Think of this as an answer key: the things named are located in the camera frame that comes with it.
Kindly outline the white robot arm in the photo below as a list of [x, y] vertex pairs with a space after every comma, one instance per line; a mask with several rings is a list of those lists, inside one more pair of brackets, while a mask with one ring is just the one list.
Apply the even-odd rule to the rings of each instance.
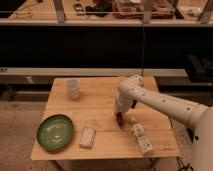
[[213, 106], [147, 90], [140, 75], [123, 80], [117, 90], [114, 114], [120, 127], [133, 101], [141, 102], [194, 131], [189, 171], [213, 171]]

